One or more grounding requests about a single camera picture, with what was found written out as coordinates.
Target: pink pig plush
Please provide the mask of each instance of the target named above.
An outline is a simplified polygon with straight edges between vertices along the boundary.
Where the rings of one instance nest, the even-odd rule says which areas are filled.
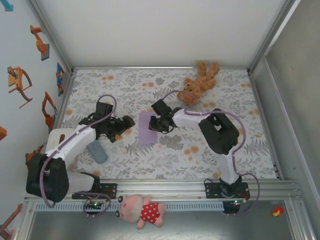
[[[166,206],[163,203],[150,202],[150,196],[144,199],[141,195],[120,196],[118,201],[121,203],[121,208],[115,212],[115,215],[128,223],[138,222],[137,229],[142,229],[145,222],[156,225],[158,228],[164,224],[163,215],[166,212]]]

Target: brown teddy bear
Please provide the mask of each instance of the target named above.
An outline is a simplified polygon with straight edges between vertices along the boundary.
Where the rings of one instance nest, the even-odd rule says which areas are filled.
[[[202,93],[205,93],[209,89],[213,89],[216,85],[215,76],[220,70],[220,64],[218,62],[213,62],[207,72],[207,64],[204,61],[199,61],[197,64],[198,76],[195,81],[190,78],[184,80],[183,91],[191,94],[197,100],[201,97]],[[191,96],[179,92],[177,98],[182,100],[185,104],[194,104],[196,102]]]

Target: patterned mat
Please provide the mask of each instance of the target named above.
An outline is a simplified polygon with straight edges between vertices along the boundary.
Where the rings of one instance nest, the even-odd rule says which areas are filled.
[[[177,128],[163,135],[158,143],[138,143],[138,115],[152,111],[151,105],[172,90],[182,90],[186,77],[194,79],[196,69],[96,69],[78,70],[63,120],[64,128],[95,111],[96,100],[112,94],[118,103],[115,116],[131,116],[136,125],[114,143],[99,140],[108,154],[107,162],[98,164],[88,150],[81,152],[69,170],[99,175],[102,179],[204,179],[219,178],[217,155],[208,147],[200,131]],[[112,99],[102,101],[112,103]],[[172,94],[165,102],[185,107]],[[204,93],[192,111],[206,112],[220,108],[236,114],[244,123],[247,139],[235,155],[238,171],[251,172],[258,178],[276,178],[259,111],[246,70],[222,69],[216,87]],[[231,119],[240,132],[238,123]]]

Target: stuffed toy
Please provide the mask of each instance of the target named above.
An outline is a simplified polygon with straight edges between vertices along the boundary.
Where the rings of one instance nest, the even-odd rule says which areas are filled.
[[[220,70],[220,64],[218,62],[213,62],[207,72],[207,64],[204,61],[199,61],[197,63],[198,76],[195,81],[192,81],[190,78],[184,80],[184,89],[183,91],[191,94],[197,100],[201,97],[203,93],[209,89],[213,89],[216,85],[215,76]],[[179,92],[177,98],[182,100],[185,104],[194,104],[196,102],[191,96]]]
[[[158,228],[164,224],[163,215],[166,212],[166,206],[163,203],[150,202],[150,196],[144,199],[141,195],[120,196],[118,201],[121,207],[115,215],[128,223],[138,222],[137,229],[142,229],[145,222],[156,225]]]

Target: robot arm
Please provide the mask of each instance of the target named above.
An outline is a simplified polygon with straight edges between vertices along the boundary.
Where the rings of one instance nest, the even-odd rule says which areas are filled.
[[[47,151],[45,154],[35,153],[28,165],[27,193],[42,197],[40,172],[44,162],[55,151],[57,153],[46,166],[46,172],[43,177],[44,191],[48,200],[58,203],[68,194],[88,191],[99,193],[100,179],[98,176],[86,172],[68,172],[67,169],[77,154],[83,151],[88,144],[99,139],[101,135],[106,135],[113,143],[116,140],[116,135],[121,135],[125,130],[135,125],[135,122],[129,116],[124,116],[122,119],[108,117],[80,131],[85,126],[109,115],[112,109],[113,105],[97,102],[96,111],[79,122],[79,125],[72,134],[75,135],[74,138],[71,140],[69,138],[65,139],[57,147]]]
[[[185,127],[200,130],[209,147],[218,154],[221,170],[220,182],[225,196],[232,196],[242,179],[233,167],[233,151],[238,144],[239,131],[223,113],[201,115],[199,112],[176,107],[171,109],[160,99],[152,106],[157,116],[151,116],[149,129],[169,133],[174,128]]]

